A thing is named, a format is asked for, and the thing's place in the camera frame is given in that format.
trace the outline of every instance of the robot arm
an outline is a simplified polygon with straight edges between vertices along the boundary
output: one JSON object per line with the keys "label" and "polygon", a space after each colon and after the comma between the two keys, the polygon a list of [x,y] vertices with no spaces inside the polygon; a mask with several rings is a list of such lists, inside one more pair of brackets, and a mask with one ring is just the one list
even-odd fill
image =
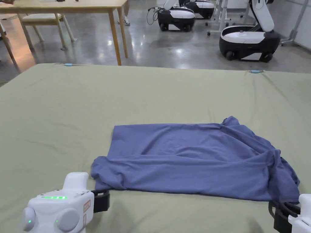
{"label": "robot arm", "polygon": [[249,0],[249,4],[262,30],[264,32],[271,32],[274,29],[274,22],[267,8],[266,1]]}
{"label": "robot arm", "polygon": [[170,10],[174,4],[175,4],[176,0],[167,0],[166,3],[164,4],[163,8],[167,11]]}
{"label": "robot arm", "polygon": [[93,214],[107,211],[109,191],[86,189],[86,172],[69,173],[63,189],[40,194],[24,209],[23,230],[30,233],[85,233]]}
{"label": "robot arm", "polygon": [[301,207],[291,203],[269,202],[274,229],[279,233],[311,233],[311,194],[299,196]]}

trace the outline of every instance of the white sneaker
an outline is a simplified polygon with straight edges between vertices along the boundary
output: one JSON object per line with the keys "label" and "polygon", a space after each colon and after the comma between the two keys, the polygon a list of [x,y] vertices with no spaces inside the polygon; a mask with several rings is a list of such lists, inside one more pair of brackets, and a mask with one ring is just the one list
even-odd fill
{"label": "white sneaker", "polygon": [[128,20],[128,17],[124,16],[123,17],[123,22],[126,26],[131,25],[130,21]]}

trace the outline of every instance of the polished floor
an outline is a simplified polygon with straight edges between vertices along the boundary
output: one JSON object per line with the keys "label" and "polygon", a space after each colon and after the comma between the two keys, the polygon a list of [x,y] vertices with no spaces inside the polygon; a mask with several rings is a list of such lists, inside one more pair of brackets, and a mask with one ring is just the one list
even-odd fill
{"label": "polished floor", "polygon": [[[161,32],[157,22],[148,25],[147,9],[155,0],[131,0],[126,27],[129,58],[124,56],[119,25],[116,24],[122,64],[185,69],[269,70],[311,73],[311,53],[299,46],[279,47],[269,63],[227,61],[219,52],[219,34],[207,37],[205,21],[197,20],[192,32]],[[238,16],[232,21],[242,21]],[[16,62],[10,59],[0,41],[0,82],[9,81],[38,63],[75,63],[117,65],[107,14],[68,14],[68,22],[78,41],[71,43],[65,32],[67,51],[62,51],[56,26],[39,26],[45,41],[39,40],[30,27],[35,51],[31,52],[18,19],[2,21]]]}

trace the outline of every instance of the white chair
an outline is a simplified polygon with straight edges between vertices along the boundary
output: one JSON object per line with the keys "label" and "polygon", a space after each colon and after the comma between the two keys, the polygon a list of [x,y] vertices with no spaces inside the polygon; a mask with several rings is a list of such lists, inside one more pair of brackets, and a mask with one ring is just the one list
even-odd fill
{"label": "white chair", "polygon": [[63,46],[62,50],[66,50],[67,46],[66,46],[66,43],[64,40],[62,27],[60,25],[60,22],[64,22],[71,41],[77,40],[73,37],[73,34],[70,30],[67,19],[65,18],[65,16],[63,14],[57,14],[57,13],[55,13],[55,14],[31,14],[31,15],[26,14],[25,17],[22,17],[20,14],[18,14],[18,18],[21,22],[21,26],[22,26],[23,31],[25,33],[25,37],[26,37],[26,40],[27,40],[27,43],[29,45],[30,50],[33,50],[34,47],[33,47],[33,44],[31,42],[29,33],[26,29],[26,26],[32,26],[34,28],[40,42],[43,42],[44,39],[42,38],[42,36],[39,33],[36,26],[39,26],[39,25],[55,25],[55,26],[58,26],[59,36],[60,36],[62,46]]}

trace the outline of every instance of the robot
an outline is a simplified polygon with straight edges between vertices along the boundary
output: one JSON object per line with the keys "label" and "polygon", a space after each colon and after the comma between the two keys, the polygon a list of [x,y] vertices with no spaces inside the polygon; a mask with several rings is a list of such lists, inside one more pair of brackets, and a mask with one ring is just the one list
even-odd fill
{"label": "robot", "polygon": [[152,7],[148,9],[148,12],[155,9],[153,18],[155,21],[155,15],[157,14],[161,31],[180,30],[190,32],[195,23],[195,14],[185,7],[173,7],[175,1],[167,0],[163,8]]}
{"label": "robot", "polygon": [[273,228],[279,233],[311,232],[311,194],[301,194],[299,202],[301,207],[287,202],[269,202],[269,213],[274,218]]}
{"label": "robot", "polygon": [[197,19],[210,19],[214,13],[214,4],[205,0],[179,0],[179,5],[192,10]]}
{"label": "robot", "polygon": [[30,233],[86,233],[93,214],[107,211],[107,190],[86,189],[86,172],[69,173],[61,190],[43,193],[28,202],[23,211],[22,227]]}
{"label": "robot", "polygon": [[223,29],[219,49],[228,60],[269,62],[281,37],[273,31],[274,23],[265,0],[249,0],[256,26],[231,26]]}

